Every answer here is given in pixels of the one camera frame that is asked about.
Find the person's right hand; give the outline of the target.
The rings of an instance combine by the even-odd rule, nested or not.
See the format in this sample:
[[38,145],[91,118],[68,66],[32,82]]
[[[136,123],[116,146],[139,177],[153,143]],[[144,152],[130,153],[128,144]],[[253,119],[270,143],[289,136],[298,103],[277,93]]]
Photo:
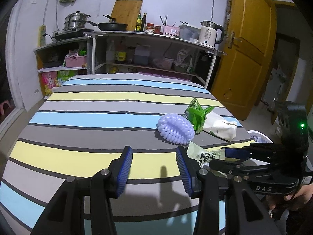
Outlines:
[[274,210],[279,204],[287,209],[296,211],[304,207],[312,198],[312,183],[303,185],[298,191],[286,196],[266,196],[266,204],[270,210]]

